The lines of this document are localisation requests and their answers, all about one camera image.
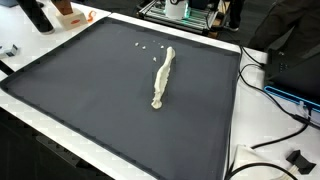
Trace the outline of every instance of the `white tabletop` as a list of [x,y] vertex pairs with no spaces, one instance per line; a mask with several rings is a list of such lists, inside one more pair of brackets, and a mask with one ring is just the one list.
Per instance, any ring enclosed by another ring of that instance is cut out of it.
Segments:
[[[54,17],[54,6],[47,2],[45,2],[45,4],[45,13],[56,28],[56,32],[54,34],[47,36],[40,35],[40,33],[33,27],[30,20],[22,13],[22,10],[19,7],[11,9],[0,7],[1,14],[4,14],[0,16],[0,22],[6,22],[7,24],[5,27],[0,26],[0,44],[9,41],[21,48],[21,51],[17,56],[3,60],[14,70],[18,70],[33,60],[39,58],[46,52],[70,39],[85,28],[85,26],[82,26],[72,31],[63,31]],[[73,7],[79,8],[81,11],[85,12],[86,15],[90,10],[94,9],[76,4],[73,4]],[[95,21],[110,15],[110,13],[105,11],[97,9],[94,10],[97,12]],[[194,35],[143,20],[130,18],[120,14],[111,14],[109,17],[223,49],[237,52],[240,51],[239,47],[236,45]],[[258,61],[266,61],[267,55],[265,53],[249,49],[248,52]],[[246,55],[244,55],[241,66],[247,63],[252,63],[252,61]],[[6,75],[0,72],[0,80],[4,79],[5,77]],[[254,68],[248,68],[244,72],[244,77],[249,83],[257,87],[262,87],[262,71]],[[281,99],[278,100],[282,105],[284,105],[285,109],[296,113],[295,105]],[[0,106],[114,179],[155,179],[142,170],[130,165],[128,162],[88,140],[87,138],[61,125],[57,121],[27,106],[26,104],[21,103],[1,90]],[[282,113],[265,96],[246,87],[243,83],[238,84],[232,120],[232,154],[236,145],[238,144],[251,146],[264,141],[273,140],[291,134],[297,131],[301,126],[302,125],[299,122],[292,120],[287,115]],[[302,154],[308,160],[314,163],[320,163],[320,131],[317,131],[313,128],[308,128],[300,136],[282,143],[258,149],[258,153],[269,159],[272,163],[288,168],[289,164],[286,162],[285,157],[292,150],[296,149],[300,149]],[[318,167],[316,167],[308,176],[299,176],[299,179],[303,180],[316,180],[319,178],[320,169]]]

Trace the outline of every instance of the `gray fabric surface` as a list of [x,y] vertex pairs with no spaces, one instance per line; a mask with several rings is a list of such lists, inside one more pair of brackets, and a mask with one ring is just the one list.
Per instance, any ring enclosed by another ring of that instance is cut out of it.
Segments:
[[[153,83],[168,46],[176,58],[163,107],[154,110]],[[1,87],[159,179],[221,180],[238,59],[236,53],[106,20]]]

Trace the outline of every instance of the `white table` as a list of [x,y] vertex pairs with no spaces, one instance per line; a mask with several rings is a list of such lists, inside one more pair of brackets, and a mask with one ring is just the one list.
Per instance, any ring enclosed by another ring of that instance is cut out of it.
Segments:
[[[40,35],[19,7],[11,9],[0,7],[0,22],[7,23],[6,26],[0,26],[0,44],[9,41],[21,48],[17,56],[3,60],[3,62],[13,70],[22,68],[85,29],[85,26],[82,26],[69,32],[62,30],[54,17],[54,6],[48,2],[45,2],[45,4],[46,8],[44,11],[56,28],[56,32],[53,35],[47,36]],[[97,12],[97,16],[94,21],[110,15],[109,12],[82,5],[73,4],[73,6],[85,12],[86,15],[90,10],[95,10]],[[239,52],[238,46],[229,43],[130,18],[120,14],[111,14],[109,17]],[[258,61],[266,61],[267,55],[265,53],[249,49],[248,52]],[[244,55],[241,66],[247,63],[252,63],[252,61]],[[5,77],[6,75],[0,72],[0,80]],[[248,68],[244,72],[244,77],[249,83],[257,87],[262,87],[262,71],[254,68]],[[279,98],[277,98],[277,100],[284,105],[285,109],[296,113],[295,105]],[[80,134],[7,95],[2,90],[0,90],[0,106],[116,180],[155,179]],[[299,122],[292,120],[282,113],[265,96],[246,87],[243,83],[238,84],[232,121],[231,154],[234,153],[235,147],[238,144],[251,146],[264,141],[273,140],[287,134],[291,134],[297,131],[301,126],[302,125]],[[295,149],[300,149],[303,155],[310,161],[320,163],[320,131],[308,128],[300,136],[285,142],[258,149],[258,153],[271,160],[272,163],[288,168],[289,163],[286,162],[285,157]],[[316,167],[308,176],[299,176],[299,179],[320,179],[319,167]]]

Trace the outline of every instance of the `dark gray mat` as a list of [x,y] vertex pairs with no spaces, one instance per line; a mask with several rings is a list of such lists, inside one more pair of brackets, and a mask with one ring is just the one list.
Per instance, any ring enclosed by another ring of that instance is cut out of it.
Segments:
[[[161,45],[176,58],[156,111]],[[158,179],[221,180],[238,68],[238,53],[106,18],[1,88]]]

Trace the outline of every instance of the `black bottle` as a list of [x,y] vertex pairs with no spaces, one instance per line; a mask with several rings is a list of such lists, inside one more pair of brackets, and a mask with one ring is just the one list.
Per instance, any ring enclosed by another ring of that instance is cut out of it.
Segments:
[[54,28],[36,0],[17,0],[22,10],[42,34],[51,34]]

